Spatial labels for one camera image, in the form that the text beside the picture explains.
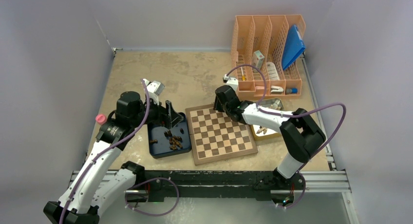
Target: pink cap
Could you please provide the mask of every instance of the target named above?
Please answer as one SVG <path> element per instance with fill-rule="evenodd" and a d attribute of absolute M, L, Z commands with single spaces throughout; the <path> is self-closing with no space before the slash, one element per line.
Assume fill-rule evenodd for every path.
<path fill-rule="evenodd" d="M 104 123 L 106 123 L 106 120 L 108 120 L 107 118 L 106 118 L 106 116 L 104 115 L 104 114 L 98 114 L 97 116 L 96 116 L 96 118 L 94 118 L 95 120 L 96 120 L 96 122 L 99 124 L 99 125 L 102 125 L 102 124 L 104 124 Z"/>

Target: white wall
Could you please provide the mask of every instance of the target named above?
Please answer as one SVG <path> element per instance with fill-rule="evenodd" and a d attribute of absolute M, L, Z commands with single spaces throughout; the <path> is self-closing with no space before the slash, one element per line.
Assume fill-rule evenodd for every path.
<path fill-rule="evenodd" d="M 235 15 L 302 14 L 311 44 L 333 0 L 88 0 L 112 47 L 229 50 Z"/>
<path fill-rule="evenodd" d="M 0 223 L 42 210 L 85 159 L 111 49 L 84 0 L 0 0 Z"/>
<path fill-rule="evenodd" d="M 412 223 L 413 0 L 335 0 L 307 62 L 319 104 L 342 101 L 332 142 L 362 224 Z M 339 108 L 322 113 L 330 134 Z"/>

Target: blue folder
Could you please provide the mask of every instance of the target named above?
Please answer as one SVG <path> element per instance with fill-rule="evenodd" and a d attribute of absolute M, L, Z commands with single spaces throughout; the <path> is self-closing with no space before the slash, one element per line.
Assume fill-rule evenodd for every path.
<path fill-rule="evenodd" d="M 287 40 L 285 40 L 284 53 L 282 54 L 282 69 L 287 69 L 305 50 L 304 42 L 298 32 L 298 27 L 294 24 L 288 30 Z"/>

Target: wooden chessboard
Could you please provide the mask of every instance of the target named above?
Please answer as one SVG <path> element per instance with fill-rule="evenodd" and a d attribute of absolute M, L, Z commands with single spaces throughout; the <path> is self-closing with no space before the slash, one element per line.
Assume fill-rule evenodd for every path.
<path fill-rule="evenodd" d="M 233 122 L 214 105 L 185 110 L 196 165 L 257 153 L 248 125 Z"/>

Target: blue tray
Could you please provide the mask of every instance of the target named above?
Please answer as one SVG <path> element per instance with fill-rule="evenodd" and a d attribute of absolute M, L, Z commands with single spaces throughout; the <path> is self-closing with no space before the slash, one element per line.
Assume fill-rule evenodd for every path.
<path fill-rule="evenodd" d="M 168 131 L 167 128 L 161 127 L 157 124 L 148 124 L 148 139 L 149 140 L 158 140 L 158 143 L 149 145 L 149 153 L 154 158 L 162 158 L 173 155 L 178 155 L 181 153 L 186 153 L 191 151 L 191 139 L 189 137 L 188 122 L 187 117 L 184 113 L 180 113 L 185 119 L 178 123 L 175 127 L 170 129 L 172 135 L 182 137 L 182 149 L 178 147 L 177 150 L 171 150 L 169 144 L 169 138 L 165 137 L 164 132 Z"/>

